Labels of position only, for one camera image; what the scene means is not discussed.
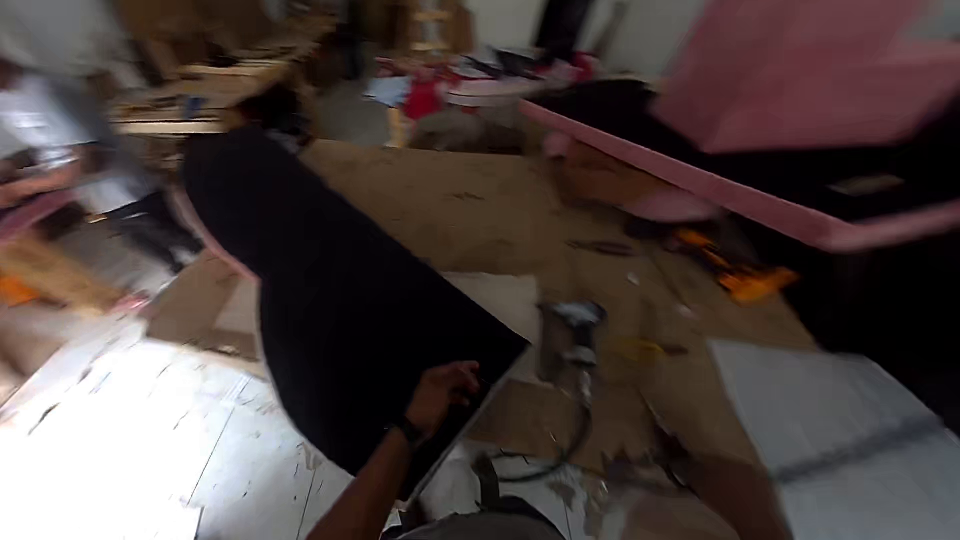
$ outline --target cable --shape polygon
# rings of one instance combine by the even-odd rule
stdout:
[[[570,446],[564,450],[560,450],[560,455],[557,456],[556,461],[534,473],[529,473],[518,477],[501,477],[500,475],[497,475],[499,480],[504,483],[523,483],[535,481],[549,477],[553,473],[557,472],[561,467],[569,463],[570,458],[579,452],[584,446],[584,443],[587,442],[587,437],[590,435],[590,431],[593,428],[593,413],[590,411],[590,407],[585,404],[580,404],[579,411],[580,414],[578,415],[579,421],[577,423],[577,430],[574,432],[573,438],[570,440]],[[500,455],[491,456],[491,460],[503,459],[506,457],[522,457],[522,455],[504,452]]]

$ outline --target debris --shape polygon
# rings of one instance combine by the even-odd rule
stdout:
[[[550,491],[556,493],[558,497],[564,500],[564,505],[567,507],[567,509],[573,509],[573,500],[577,496],[577,490],[559,480],[552,480],[550,483],[546,484],[546,486],[550,488]]]
[[[566,245],[576,250],[587,250],[616,257],[635,257],[634,248],[622,242],[606,240],[567,240]]]

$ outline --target hand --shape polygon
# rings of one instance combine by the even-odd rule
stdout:
[[[11,179],[16,176],[16,166],[11,160],[0,160],[0,181]]]
[[[450,405],[470,405],[469,399],[457,390],[476,394],[480,390],[478,369],[477,362],[453,362],[424,371],[407,407],[407,420],[426,438],[432,437],[444,422]]]
[[[0,209],[15,207],[20,202],[20,196],[12,185],[0,185]]]

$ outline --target fingers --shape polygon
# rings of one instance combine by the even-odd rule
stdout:
[[[447,388],[450,390],[464,389],[470,394],[480,391],[480,381],[476,371],[480,369],[477,362],[454,362],[450,364],[445,374]]]
[[[475,394],[480,391],[480,381],[476,376],[479,369],[478,362],[453,362],[446,366],[435,367],[429,370],[428,374],[436,377],[447,391],[463,389],[470,394]]]

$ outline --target pink panel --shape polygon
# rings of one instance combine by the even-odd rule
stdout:
[[[924,4],[715,0],[653,112],[710,153],[893,142],[960,86],[960,46],[892,46]]]
[[[694,195],[827,252],[852,253],[891,246],[960,226],[960,201],[848,223],[674,160],[529,101],[520,102],[519,110],[544,126],[570,134]]]

